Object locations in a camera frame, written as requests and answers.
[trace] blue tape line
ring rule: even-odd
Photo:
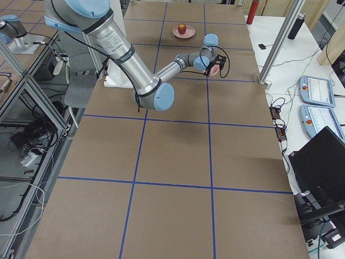
[[[13,3],[14,0],[12,0],[8,5],[5,6],[4,10],[7,10],[7,7],[9,7],[12,3]]]
[[[128,227],[130,208],[132,206],[132,200],[133,200],[133,194],[134,194],[134,186],[135,186],[136,174],[137,174],[138,167],[139,167],[141,148],[142,148],[142,143],[143,143],[143,140],[144,140],[147,113],[148,113],[148,109],[146,109],[144,125],[142,126],[141,139],[140,139],[140,144],[139,144],[138,156],[137,156],[137,159],[136,159],[136,165],[135,165],[135,171],[134,171],[134,176],[133,176],[132,189],[130,190],[130,197],[129,197],[129,204],[128,204],[126,221],[125,221],[125,228],[124,228],[123,234],[122,234],[122,241],[121,241],[121,249],[120,249],[119,259],[122,259],[123,245],[125,244],[125,239],[126,239],[126,233],[127,233],[127,227]]]
[[[127,183],[136,185],[152,185],[152,186],[167,186],[167,187],[183,187],[183,188],[196,188],[196,189],[208,189],[210,186],[200,186],[200,185],[180,185],[173,183],[160,183],[160,182],[143,182],[143,181],[126,181],[126,180],[116,180],[116,179],[100,179],[100,178],[85,178],[85,177],[75,177],[75,176],[59,176],[58,179],[64,180],[79,180],[79,181],[93,181],[93,182],[115,182],[115,183]],[[242,189],[242,188],[228,188],[228,187],[213,187],[214,190],[227,190],[233,192],[247,192],[247,193],[273,193],[273,194],[293,194],[292,192],[285,192],[280,190],[258,190],[258,189]]]
[[[250,128],[274,128],[273,126],[260,126],[260,125],[246,125],[246,124],[230,124],[230,123],[218,123],[218,122],[202,122],[202,121],[186,121],[186,120],[163,120],[163,119],[143,119],[143,118],[131,118],[120,116],[106,116],[95,114],[84,114],[86,117],[98,117],[98,118],[110,118],[110,119],[125,119],[125,120],[146,120],[146,121],[161,121],[161,122],[176,122],[176,123],[190,123],[190,124],[203,124],[203,125],[221,125],[221,126],[234,126],[234,127],[250,127]]]
[[[93,182],[133,183],[132,181],[125,181],[125,180],[98,179],[98,178],[85,178],[85,177],[73,177],[73,176],[59,176],[58,179],[83,180],[83,181],[93,181]]]
[[[86,116],[86,117],[99,117],[99,118],[112,118],[112,119],[127,119],[127,120],[145,120],[145,118],[107,116],[107,115],[96,115],[96,114],[84,114],[83,116]]]
[[[153,186],[169,186],[169,187],[183,187],[183,188],[196,188],[196,189],[211,189],[209,186],[199,185],[179,185],[173,183],[157,183],[157,182],[135,182],[137,185],[153,185]]]
[[[161,121],[161,122],[177,122],[177,123],[205,124],[205,125],[208,124],[208,122],[202,122],[202,121],[161,120],[161,119],[147,119],[147,120],[149,120],[149,121]]]
[[[205,4],[203,4],[204,11],[204,31],[206,35],[206,13]],[[206,96],[207,96],[207,116],[209,127],[209,157],[210,157],[210,184],[211,184],[211,214],[212,214],[212,243],[213,243],[213,259],[217,258],[216,250],[216,219],[215,219],[215,194],[213,191],[213,166],[212,166],[212,139],[211,139],[211,114],[210,114],[210,93],[209,80],[206,78]]]
[[[132,45],[143,45],[143,46],[158,46],[157,44],[148,44],[148,43],[132,43]],[[179,45],[165,45],[165,44],[161,44],[162,47],[189,47],[189,48],[196,48],[196,49],[200,49],[200,46],[179,46]],[[241,47],[224,47],[224,50],[253,50],[253,49],[244,49]]]
[[[218,123],[218,122],[210,122],[210,124],[211,124],[211,125],[221,125],[221,126],[234,126],[234,127],[274,128],[273,126],[246,125],[246,124],[230,124],[230,123]]]
[[[189,78],[189,77],[174,77],[174,79],[184,79],[184,80],[202,80],[205,81],[206,78]],[[207,79],[208,81],[224,81],[224,82],[240,82],[240,83],[255,83],[254,80],[234,80],[234,79]]]
[[[248,192],[248,193],[274,193],[274,194],[293,194],[293,192],[284,192],[281,190],[256,190],[256,189],[241,189],[241,188],[226,188],[214,187],[215,190],[231,190],[235,192]]]
[[[129,18],[124,18],[123,20],[127,20],[127,21],[143,21],[143,22],[162,22],[162,20],[149,20],[149,19],[129,19]],[[201,24],[246,25],[245,23],[209,23],[209,22],[188,22],[188,21],[170,21],[170,20],[166,20],[165,22],[169,22],[169,23],[201,23]]]
[[[164,20],[165,20],[165,16],[167,15],[167,8],[168,8],[168,3],[165,4],[165,10],[164,10],[164,16],[163,16],[163,22],[162,22],[162,29],[161,29],[161,34],[160,34],[160,41],[158,42],[157,56],[156,56],[156,60],[155,60],[155,67],[153,69],[154,73],[156,73],[157,61],[158,61],[158,56],[159,56],[159,53],[160,53],[160,47],[161,47],[161,42],[162,42]]]

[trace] electronic device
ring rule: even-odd
[[[328,126],[340,139],[345,141],[345,135],[331,107],[302,104],[300,115],[306,132],[311,138]]]
[[[324,212],[325,208],[345,200],[345,143],[329,127],[321,130],[301,150],[291,153],[288,158],[301,191],[309,190],[315,198],[309,203],[313,205],[309,207],[313,207],[314,213]],[[344,242],[345,210],[326,215],[339,232],[334,233],[333,241]],[[319,235],[323,223],[321,221],[314,235]]]
[[[329,79],[302,76],[299,88],[305,103],[335,107],[332,82]]]

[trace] white wall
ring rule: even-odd
[[[330,0],[323,14],[331,23],[341,8],[342,8],[342,5],[337,4],[336,0]],[[345,19],[345,7],[343,8],[343,10],[341,10],[337,19],[334,20],[333,27],[335,29],[338,29],[344,19]]]

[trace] small black object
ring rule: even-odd
[[[10,137],[17,148],[21,148],[27,143],[26,137],[22,132],[18,132]]]
[[[266,46],[264,44],[259,44],[259,48],[261,48],[262,50],[265,50]]]
[[[345,1],[344,0],[336,0],[336,3],[345,6]]]
[[[24,172],[24,174],[32,174],[33,173],[33,170],[27,170]]]
[[[298,17],[295,21],[295,23],[292,26],[292,29],[289,33],[289,35],[287,36],[288,39],[294,39],[298,33],[298,31],[300,30],[300,28],[302,27],[302,24],[304,22],[304,17],[306,16],[305,13],[300,13],[298,14]]]

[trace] light blue joint cap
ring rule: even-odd
[[[76,13],[88,18],[101,18],[110,8],[110,0],[65,0]]]
[[[213,33],[207,34],[204,38],[204,44],[207,46],[217,46],[218,45],[218,36],[213,34]]]
[[[9,36],[7,36],[7,35],[5,35],[3,33],[0,33],[0,40],[2,40],[2,42],[5,45],[9,44],[12,41],[12,39]]]
[[[55,21],[47,16],[44,16],[44,18],[45,18],[45,24],[55,30],[67,31],[67,32],[72,32],[72,33],[82,33],[82,30],[80,30],[78,27],[70,26],[68,24]]]
[[[163,83],[155,94],[154,106],[157,111],[168,110],[175,99],[175,91],[169,83]]]
[[[197,57],[196,59],[194,59],[194,62],[193,62],[193,66],[195,67],[195,69],[200,70],[200,71],[204,71],[206,67],[209,66],[209,64],[210,64],[210,60],[208,57],[205,57],[205,56],[201,56],[201,58]]]
[[[0,17],[0,20],[3,20],[4,22],[19,22],[19,18],[15,15],[4,15]]]

